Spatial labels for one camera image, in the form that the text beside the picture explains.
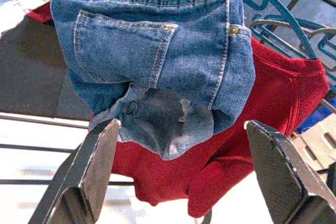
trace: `red sweater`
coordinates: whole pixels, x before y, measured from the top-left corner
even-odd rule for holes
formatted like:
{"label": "red sweater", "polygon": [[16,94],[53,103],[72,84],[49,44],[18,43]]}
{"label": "red sweater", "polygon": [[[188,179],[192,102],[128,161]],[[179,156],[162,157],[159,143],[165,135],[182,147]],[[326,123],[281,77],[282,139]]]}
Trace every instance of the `red sweater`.
{"label": "red sweater", "polygon": [[329,89],[320,60],[289,59],[252,40],[256,82],[236,123],[183,156],[163,161],[135,143],[118,143],[113,173],[134,178],[136,196],[156,205],[189,198],[192,217],[206,214],[253,171],[243,124],[255,119],[289,135]]}

